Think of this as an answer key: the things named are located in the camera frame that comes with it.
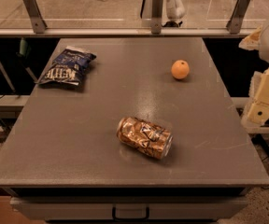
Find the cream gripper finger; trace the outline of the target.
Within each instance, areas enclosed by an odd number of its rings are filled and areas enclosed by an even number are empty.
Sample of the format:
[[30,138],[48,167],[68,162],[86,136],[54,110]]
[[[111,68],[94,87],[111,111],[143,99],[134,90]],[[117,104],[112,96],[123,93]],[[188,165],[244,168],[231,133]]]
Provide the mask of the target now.
[[267,120],[269,120],[269,67],[263,73],[255,71],[251,78],[242,124],[260,127]]
[[238,47],[245,50],[258,50],[261,32],[262,27],[260,26],[250,35],[247,35],[245,38],[243,38]]

